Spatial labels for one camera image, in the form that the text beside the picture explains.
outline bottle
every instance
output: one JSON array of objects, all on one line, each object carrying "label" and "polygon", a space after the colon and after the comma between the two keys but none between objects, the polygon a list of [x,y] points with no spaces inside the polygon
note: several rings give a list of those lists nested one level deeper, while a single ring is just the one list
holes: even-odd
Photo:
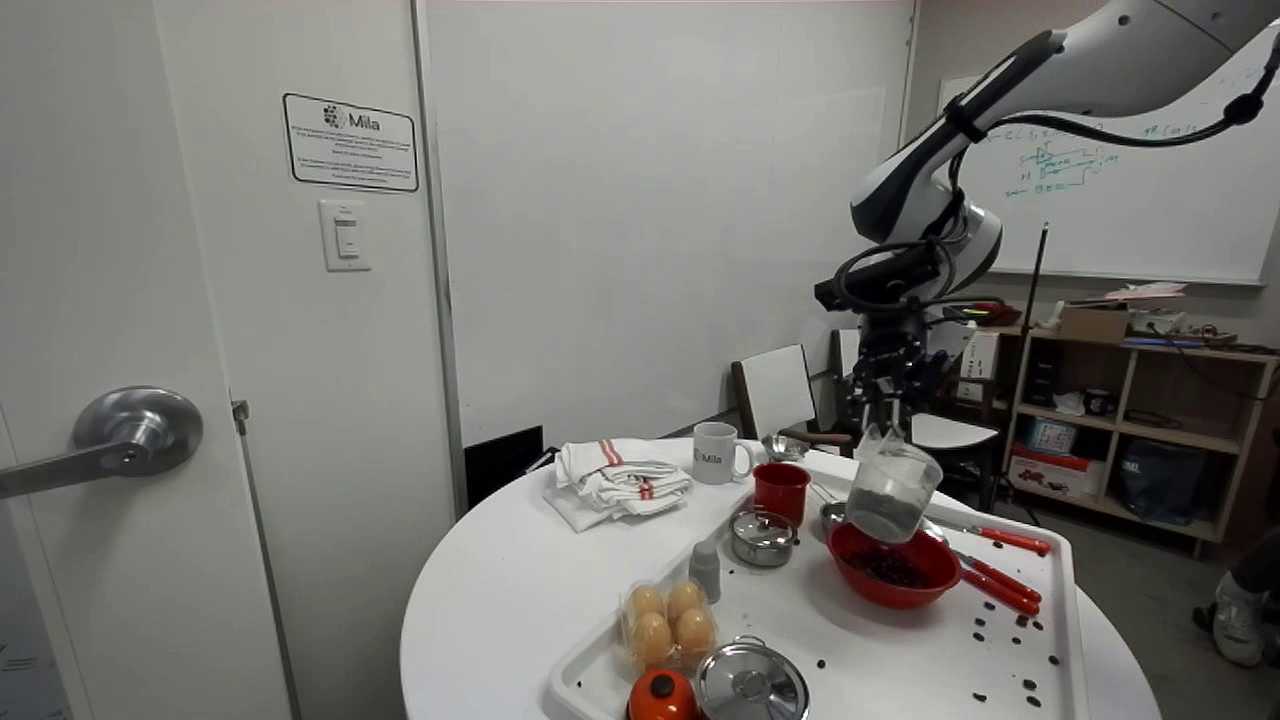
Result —
[{"label": "bottle", "polygon": [[721,600],[721,547],[716,547],[716,535],[693,544],[689,581],[695,581],[695,588],[706,597],[706,602]]}]

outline red bowl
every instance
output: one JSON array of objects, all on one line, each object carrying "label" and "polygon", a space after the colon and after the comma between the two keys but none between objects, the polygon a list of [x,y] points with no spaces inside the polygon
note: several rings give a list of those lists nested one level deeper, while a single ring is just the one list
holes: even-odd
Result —
[{"label": "red bowl", "polygon": [[882,609],[924,609],[960,585],[960,559],[929,531],[886,547],[850,525],[835,525],[827,547],[842,585]]}]

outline white table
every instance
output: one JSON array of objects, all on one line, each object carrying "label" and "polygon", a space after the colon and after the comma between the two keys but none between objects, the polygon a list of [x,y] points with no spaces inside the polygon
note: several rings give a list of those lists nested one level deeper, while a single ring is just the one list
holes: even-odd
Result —
[{"label": "white table", "polygon": [[[748,482],[695,482],[678,513],[570,531],[531,470],[472,509],[425,564],[400,629],[410,720],[545,714],[548,671],[624,600],[706,535]],[[1095,720],[1160,720],[1148,675],[1081,590],[1085,689]]]}]

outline light switch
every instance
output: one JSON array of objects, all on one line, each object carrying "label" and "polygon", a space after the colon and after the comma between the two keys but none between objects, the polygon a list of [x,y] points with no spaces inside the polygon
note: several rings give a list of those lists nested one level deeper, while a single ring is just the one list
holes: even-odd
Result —
[{"label": "light switch", "polygon": [[359,201],[321,201],[321,244],[324,244],[327,272],[367,272],[363,202]]}]

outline sign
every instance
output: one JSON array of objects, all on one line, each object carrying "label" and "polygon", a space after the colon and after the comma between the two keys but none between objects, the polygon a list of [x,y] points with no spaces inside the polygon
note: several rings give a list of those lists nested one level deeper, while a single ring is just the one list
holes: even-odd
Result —
[{"label": "sign", "polygon": [[416,190],[410,116],[283,92],[283,128],[301,185]]}]

